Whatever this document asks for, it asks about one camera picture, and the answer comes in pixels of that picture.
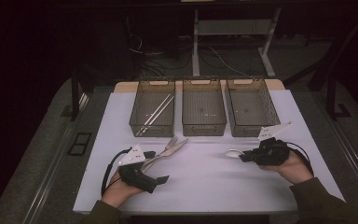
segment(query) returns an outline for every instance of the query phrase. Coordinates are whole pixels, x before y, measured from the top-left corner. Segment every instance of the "spoon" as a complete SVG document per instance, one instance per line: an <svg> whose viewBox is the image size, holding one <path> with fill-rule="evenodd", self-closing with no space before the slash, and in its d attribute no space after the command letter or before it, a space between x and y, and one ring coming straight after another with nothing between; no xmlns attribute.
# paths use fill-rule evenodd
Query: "spoon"
<svg viewBox="0 0 358 224"><path fill-rule="evenodd" d="M240 155L243 155L243 152L241 152L237 149L229 149L225 154L228 157L239 158Z"/></svg>

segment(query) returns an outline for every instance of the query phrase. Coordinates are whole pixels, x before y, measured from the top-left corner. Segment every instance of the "transparent container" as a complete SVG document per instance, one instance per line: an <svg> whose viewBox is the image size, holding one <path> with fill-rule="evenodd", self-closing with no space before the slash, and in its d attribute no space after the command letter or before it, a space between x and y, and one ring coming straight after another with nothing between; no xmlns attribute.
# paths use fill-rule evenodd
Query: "transparent container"
<svg viewBox="0 0 358 224"><path fill-rule="evenodd" d="M183 135L222 136L227 119L218 77L183 80Z"/></svg>
<svg viewBox="0 0 358 224"><path fill-rule="evenodd" d="M262 77L230 77L225 94L233 137L257 137L262 127L280 124Z"/></svg>
<svg viewBox="0 0 358 224"><path fill-rule="evenodd" d="M133 135L173 137L174 96L173 77L142 78L138 84L130 119Z"/></svg>

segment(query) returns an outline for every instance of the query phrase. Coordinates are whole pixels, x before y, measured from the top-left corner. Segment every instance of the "white table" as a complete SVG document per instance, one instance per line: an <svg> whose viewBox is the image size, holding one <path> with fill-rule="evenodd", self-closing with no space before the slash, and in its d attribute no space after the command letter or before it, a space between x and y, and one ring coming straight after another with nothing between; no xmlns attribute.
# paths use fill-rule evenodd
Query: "white table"
<svg viewBox="0 0 358 224"><path fill-rule="evenodd" d="M184 140L182 93L177 82L175 134ZM163 150L169 138L135 138L129 125L136 84L118 84L103 115L89 163L76 198L74 211L88 213L101 198L101 184L107 164L121 150L140 144L144 151ZM310 131L290 91L270 91L281 123L294 125L277 136L307 150L315 175L327 190L343 199L336 182L316 147ZM258 147L255 138L234 138L227 123L224 136L190 137L188 143L169 158L160 159L147 172L151 177L169 175L168 182L129 199L120 210L125 215L181 214L276 214L296 211L290 184L274 172L263 171L255 163L241 162L224 155L230 148Z"/></svg>

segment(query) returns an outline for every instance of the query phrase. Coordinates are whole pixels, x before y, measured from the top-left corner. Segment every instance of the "cable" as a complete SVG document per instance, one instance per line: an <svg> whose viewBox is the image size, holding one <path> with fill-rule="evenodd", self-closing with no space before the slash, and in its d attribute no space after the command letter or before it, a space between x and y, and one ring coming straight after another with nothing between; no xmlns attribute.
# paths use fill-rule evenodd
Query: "cable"
<svg viewBox="0 0 358 224"><path fill-rule="evenodd" d="M296 145L296 144L294 144L294 143L291 143L291 142L285 142L285 143L286 143L286 144L293 145L293 146L298 147L299 149L301 149L301 151L303 151L304 154L307 156L308 162L310 162L310 157L308 156L308 154L307 154L307 152L304 150L304 148L302 148L302 147L300 147L299 145Z"/></svg>
<svg viewBox="0 0 358 224"><path fill-rule="evenodd" d="M188 63L190 62L190 59L191 59L191 55L187 58L187 61L186 61L186 63L185 63L184 65L181 65L181 66L176 67L176 68L169 68L169 67L164 66L164 65L161 64L161 63L157 63L157 62L152 61L152 60L146 60L146 61L147 61L147 62L151 62L151 63L155 63L155 64L157 64L158 66L160 66L160 67L163 68L163 69L167 69L167 70L179 70L179 69L182 69L182 68L186 67L186 66L188 65Z"/></svg>
<svg viewBox="0 0 358 224"><path fill-rule="evenodd" d="M159 74L156 73L155 71L147 68L147 67L143 67L143 66L140 66L142 69L145 70L145 74L147 75L147 72L151 73L154 77L159 77Z"/></svg>
<svg viewBox="0 0 358 224"><path fill-rule="evenodd" d="M223 66L215 66L215 65L212 65L212 64L210 64L210 63L208 63L206 60L205 60L205 58L202 56L202 53L201 53L201 51L199 51L199 57L202 59L202 61L204 62L204 63L206 63L207 65L209 65L209 66L211 66L212 68L219 68L219 69L222 69L222 68L226 68L224 65Z"/></svg>
<svg viewBox="0 0 358 224"><path fill-rule="evenodd" d="M150 64L145 63L145 66L147 66L148 68L153 68L153 69L157 70L157 71L158 71L159 73L161 73L163 76L164 76L164 74L165 74L165 70L167 69L167 68L164 67L163 65L161 65L161 66L153 66L153 65L150 65Z"/></svg>
<svg viewBox="0 0 358 224"><path fill-rule="evenodd" d="M156 72L153 72L153 73L158 75L158 77L160 77L160 76L165 77L165 71L161 72L160 70L157 69L157 67L151 66L149 64L144 64L144 66L145 66L145 69L147 69L150 72L156 71Z"/></svg>
<svg viewBox="0 0 358 224"><path fill-rule="evenodd" d="M247 77L253 78L253 77L248 76L247 74L245 74L245 73L243 73L243 72L240 72L240 71L238 71L238 70L236 70L236 69L234 69L234 68L228 66L228 64L226 64L226 62L222 59L222 57L220 57L220 55L219 55L213 48L211 48L211 47L208 47L208 48L210 48L210 49L216 54L216 56L220 59L220 61L222 61L222 63L223 63L228 69L230 69L230 70L232 70L232 71L234 71L234 72L236 72L236 73L243 74L243 75L245 75L245 76L247 76Z"/></svg>
<svg viewBox="0 0 358 224"><path fill-rule="evenodd" d="M110 184L106 187L106 189L109 189L110 186L112 186L114 183L118 182L118 180L120 180L120 179L121 179L121 177L119 177L118 179L114 180L112 183L110 183Z"/></svg>
<svg viewBox="0 0 358 224"><path fill-rule="evenodd" d="M141 37L140 37L140 36L138 36L138 35L131 35L131 36L135 36L135 37L137 37L137 38L138 38L138 40L139 40L139 46L138 46L138 48L137 48L137 49L140 49L140 48L142 47L142 44L143 44Z"/></svg>
<svg viewBox="0 0 358 224"><path fill-rule="evenodd" d="M161 55L161 54L164 54L163 51L160 51L160 52L152 52L152 53L146 53L145 55L146 56L156 56L156 55Z"/></svg>
<svg viewBox="0 0 358 224"><path fill-rule="evenodd" d="M113 167L113 163L115 163L115 160L121 155L121 154L124 154L124 153L129 153L131 151L132 147L130 147L129 149L126 149L126 150L122 150L120 151L113 159L112 161L109 163L109 165L107 165L106 167L106 172L103 176L103 184L101 185L101 196L104 194L104 192L106 191L107 188L109 188L109 186L111 186L112 184L114 184L117 180L115 180L112 184L110 184L108 187L106 186L106 183L107 183L107 178L109 177L110 175L110 172L112 171L112 167Z"/></svg>
<svg viewBox="0 0 358 224"><path fill-rule="evenodd" d="M173 69L167 68L166 66L162 65L162 63L156 63L156 62L154 62L154 61L152 61L152 60L150 60L150 59L146 59L145 62L146 62L145 65L147 65L147 66L153 67L153 65L147 64L147 62L151 62L151 63L154 63L154 64L158 65L158 66L155 66L155 67L159 67L159 68L162 68L162 69L164 69L164 70L165 70L165 69L173 70Z"/></svg>
<svg viewBox="0 0 358 224"><path fill-rule="evenodd" d="M132 51L132 52L135 52L135 53L145 54L144 52L141 52L141 51L138 51L138 50L135 50L135 49L129 49L129 50Z"/></svg>
<svg viewBox="0 0 358 224"><path fill-rule="evenodd" d="M199 48L201 48L201 47L203 47L203 48L210 48L211 45L208 45L207 43L201 44L201 43L199 42ZM227 50L227 51L225 51L225 52L220 52L219 55L226 55L226 54L229 54L230 52L231 52L231 50ZM204 53L205 53L205 54L209 54L209 55L215 56L215 53L209 53L209 52L204 52Z"/></svg>

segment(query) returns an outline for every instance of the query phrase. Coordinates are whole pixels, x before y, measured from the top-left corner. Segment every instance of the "right hand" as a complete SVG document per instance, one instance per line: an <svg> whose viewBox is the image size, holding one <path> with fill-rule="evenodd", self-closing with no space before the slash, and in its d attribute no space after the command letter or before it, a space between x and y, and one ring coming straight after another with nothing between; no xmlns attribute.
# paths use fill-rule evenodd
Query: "right hand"
<svg viewBox="0 0 358 224"><path fill-rule="evenodd" d="M299 184L313 178L304 162L296 153L290 151L289 158L279 166L259 166L262 170L278 172L292 184Z"/></svg>

